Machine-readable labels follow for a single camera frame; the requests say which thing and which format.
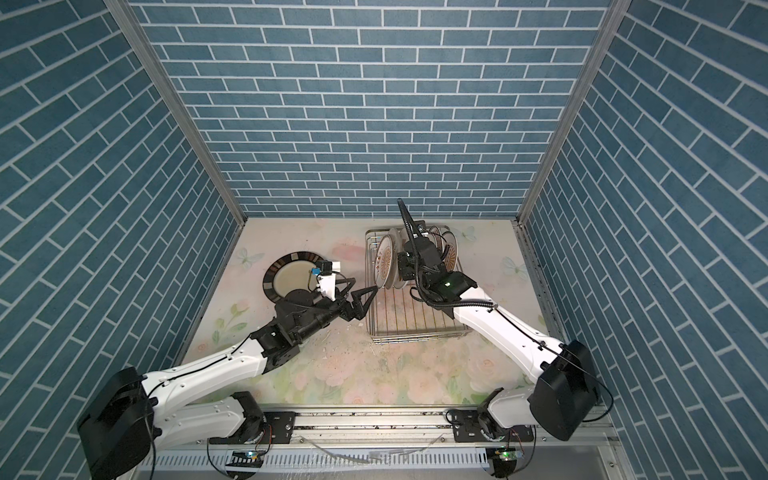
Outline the white watermelon plate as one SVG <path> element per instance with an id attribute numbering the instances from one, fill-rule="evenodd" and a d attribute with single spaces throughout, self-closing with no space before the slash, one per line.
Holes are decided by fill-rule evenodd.
<path id="1" fill-rule="evenodd" d="M 393 252 L 394 252 L 393 288 L 402 289 L 407 284 L 407 280 L 404 280 L 402 277 L 402 272 L 400 269 L 400 254 L 404 252 L 404 242 L 407 240 L 407 236 L 404 233 L 403 228 L 392 228 L 389 231 L 389 233 L 393 240 Z"/>

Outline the black rimmed mosaic plate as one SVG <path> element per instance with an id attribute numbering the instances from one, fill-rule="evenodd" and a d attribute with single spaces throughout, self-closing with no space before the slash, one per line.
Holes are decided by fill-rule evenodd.
<path id="1" fill-rule="evenodd" d="M 312 270 L 325 261 L 321 255 L 309 251 L 296 251 L 275 260 L 266 270 L 262 289 L 267 299 L 277 303 L 294 290 L 312 291 L 317 287 Z"/>

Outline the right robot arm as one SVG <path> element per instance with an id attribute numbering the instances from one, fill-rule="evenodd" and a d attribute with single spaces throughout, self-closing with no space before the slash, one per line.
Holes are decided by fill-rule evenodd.
<path id="1" fill-rule="evenodd" d="M 529 326 L 493 301 L 478 283 L 450 271 L 427 237 L 413 235 L 398 254 L 398 269 L 415 282 L 418 298 L 469 326 L 511 358 L 534 383 L 525 399 L 530 417 L 558 440 L 569 440 L 600 399 L 589 349 Z"/>

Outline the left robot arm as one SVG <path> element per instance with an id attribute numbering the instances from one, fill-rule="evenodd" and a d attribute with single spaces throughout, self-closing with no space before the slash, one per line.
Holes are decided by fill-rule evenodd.
<path id="1" fill-rule="evenodd" d="M 141 374 L 127 367 L 114 373 L 77 422 L 92 478 L 116 479 L 163 447 L 198 439 L 242 443 L 258 438 L 265 420 L 249 393 L 207 404 L 200 398 L 281 367 L 338 318 L 363 319 L 377 291 L 375 286 L 347 285 L 330 300 L 293 290 L 275 304 L 272 320 L 235 346 L 166 370 Z"/>

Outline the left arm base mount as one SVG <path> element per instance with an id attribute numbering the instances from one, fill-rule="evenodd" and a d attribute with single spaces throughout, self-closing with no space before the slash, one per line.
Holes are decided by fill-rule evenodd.
<path id="1" fill-rule="evenodd" d="M 295 420 L 296 413 L 293 411 L 268 411 L 258 417 L 247 418 L 229 437 L 213 437 L 209 442 L 214 445 L 288 444 Z"/>

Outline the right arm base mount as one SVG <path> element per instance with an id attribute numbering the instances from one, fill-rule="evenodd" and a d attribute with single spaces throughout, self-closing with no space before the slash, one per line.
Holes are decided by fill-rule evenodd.
<path id="1" fill-rule="evenodd" d="M 515 425 L 504 428 L 496 423 L 489 414 L 478 409 L 451 408 L 443 412 L 449 424 L 454 441 L 457 443 L 478 442 L 532 442 L 534 432 L 531 426 Z"/>

